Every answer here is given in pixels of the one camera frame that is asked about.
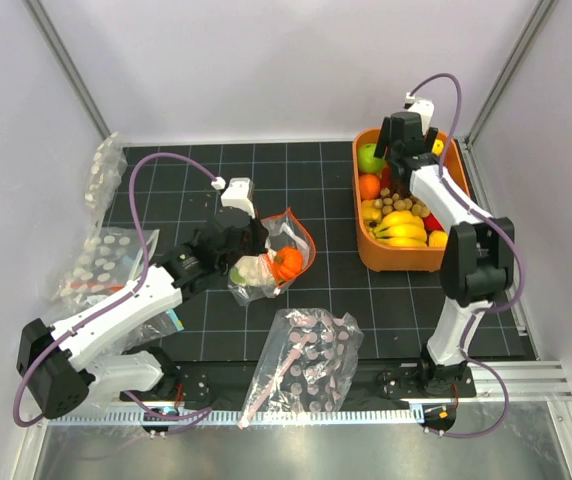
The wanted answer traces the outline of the white cauliflower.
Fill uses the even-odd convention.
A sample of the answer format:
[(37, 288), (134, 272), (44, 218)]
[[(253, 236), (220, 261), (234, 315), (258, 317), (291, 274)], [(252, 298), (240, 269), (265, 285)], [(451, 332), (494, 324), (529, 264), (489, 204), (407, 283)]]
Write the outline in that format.
[(240, 258), (230, 270), (229, 280), (236, 287), (274, 286), (275, 277), (269, 256), (262, 254)]

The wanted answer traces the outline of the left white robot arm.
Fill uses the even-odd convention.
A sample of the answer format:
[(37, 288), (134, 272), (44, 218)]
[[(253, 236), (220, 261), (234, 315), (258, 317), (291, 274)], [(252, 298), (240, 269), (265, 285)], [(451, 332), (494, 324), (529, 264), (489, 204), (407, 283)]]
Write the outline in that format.
[(14, 414), (19, 414), (25, 390), (47, 419), (71, 412), (90, 392), (90, 376), (83, 372), (106, 345), (206, 291), (242, 257), (264, 254), (266, 239), (267, 230), (254, 209), (227, 206), (190, 241), (145, 266), (138, 279), (90, 309), (57, 326), (48, 327), (39, 318), (25, 325), (17, 360), (22, 383)]

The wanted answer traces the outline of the clear bag orange zipper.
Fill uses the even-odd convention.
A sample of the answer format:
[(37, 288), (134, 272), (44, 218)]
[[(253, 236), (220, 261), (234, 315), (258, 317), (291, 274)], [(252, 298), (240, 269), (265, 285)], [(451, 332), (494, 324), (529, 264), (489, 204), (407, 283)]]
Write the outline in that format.
[[(311, 234), (294, 216), (291, 209), (287, 209), (279, 215), (266, 217), (261, 222), (268, 232), (264, 254), (270, 258), (275, 285), (268, 288), (236, 287), (232, 285), (228, 277), (228, 290), (241, 306), (247, 306), (253, 301), (264, 298), (273, 299), (284, 294), (312, 266), (317, 253)], [(302, 272), (295, 279), (284, 282), (280, 281), (274, 273), (273, 259), (275, 254), (286, 246), (297, 248), (303, 255), (304, 264)]]

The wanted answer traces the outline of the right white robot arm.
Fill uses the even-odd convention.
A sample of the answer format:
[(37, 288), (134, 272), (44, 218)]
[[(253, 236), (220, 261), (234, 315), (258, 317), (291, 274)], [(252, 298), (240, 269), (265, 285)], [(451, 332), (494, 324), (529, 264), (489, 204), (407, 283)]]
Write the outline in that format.
[(443, 395), (465, 377), (469, 345), (483, 316), (514, 278), (514, 225), (479, 208), (428, 146), (422, 119), (403, 110), (383, 120), (375, 156), (392, 177), (422, 200), (448, 234), (440, 283), (445, 295), (434, 333), (422, 347), (415, 381)]

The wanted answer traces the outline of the orange pumpkin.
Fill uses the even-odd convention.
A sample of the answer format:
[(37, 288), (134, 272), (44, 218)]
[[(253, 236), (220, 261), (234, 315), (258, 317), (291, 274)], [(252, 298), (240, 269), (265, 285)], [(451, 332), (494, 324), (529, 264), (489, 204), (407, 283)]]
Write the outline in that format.
[(280, 249), (273, 259), (273, 270), (280, 281), (295, 279), (303, 269), (303, 255), (295, 247), (286, 246)]

